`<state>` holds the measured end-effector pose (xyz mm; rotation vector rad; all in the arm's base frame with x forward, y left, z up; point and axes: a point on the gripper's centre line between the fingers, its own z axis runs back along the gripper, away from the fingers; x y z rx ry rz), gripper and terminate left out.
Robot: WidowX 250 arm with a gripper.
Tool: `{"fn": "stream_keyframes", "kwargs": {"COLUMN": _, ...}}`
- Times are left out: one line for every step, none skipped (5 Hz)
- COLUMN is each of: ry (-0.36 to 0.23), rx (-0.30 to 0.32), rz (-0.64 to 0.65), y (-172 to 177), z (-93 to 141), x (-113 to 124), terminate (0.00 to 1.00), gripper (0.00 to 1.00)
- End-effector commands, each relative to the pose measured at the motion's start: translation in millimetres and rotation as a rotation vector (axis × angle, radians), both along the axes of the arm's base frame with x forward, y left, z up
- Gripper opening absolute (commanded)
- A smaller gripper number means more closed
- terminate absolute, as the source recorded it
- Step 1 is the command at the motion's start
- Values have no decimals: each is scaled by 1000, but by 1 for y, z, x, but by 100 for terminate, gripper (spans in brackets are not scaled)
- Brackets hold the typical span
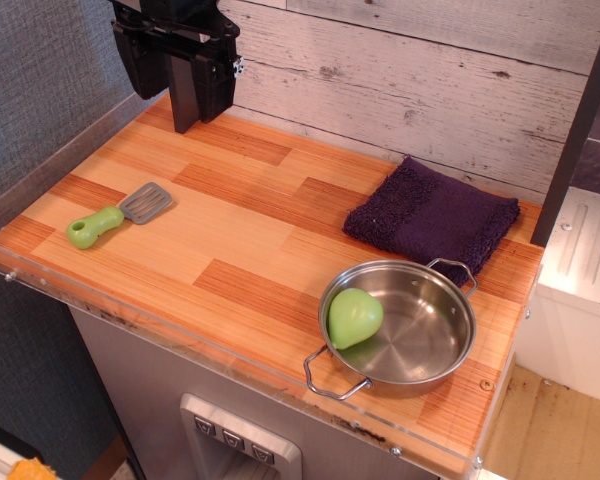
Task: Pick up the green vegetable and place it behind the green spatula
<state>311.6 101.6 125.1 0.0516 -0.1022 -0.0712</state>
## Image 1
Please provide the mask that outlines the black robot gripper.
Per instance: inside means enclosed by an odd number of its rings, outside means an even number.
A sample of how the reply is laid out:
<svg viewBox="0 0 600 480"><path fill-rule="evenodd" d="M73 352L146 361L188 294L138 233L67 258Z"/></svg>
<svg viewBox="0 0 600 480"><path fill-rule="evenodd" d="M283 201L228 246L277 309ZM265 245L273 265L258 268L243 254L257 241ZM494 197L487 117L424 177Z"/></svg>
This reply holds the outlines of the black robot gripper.
<svg viewBox="0 0 600 480"><path fill-rule="evenodd" d="M112 1L112 5L116 46L132 87L143 100L169 86L161 49L195 55L201 122L213 121L233 105L240 28L220 11L217 1Z"/></svg>

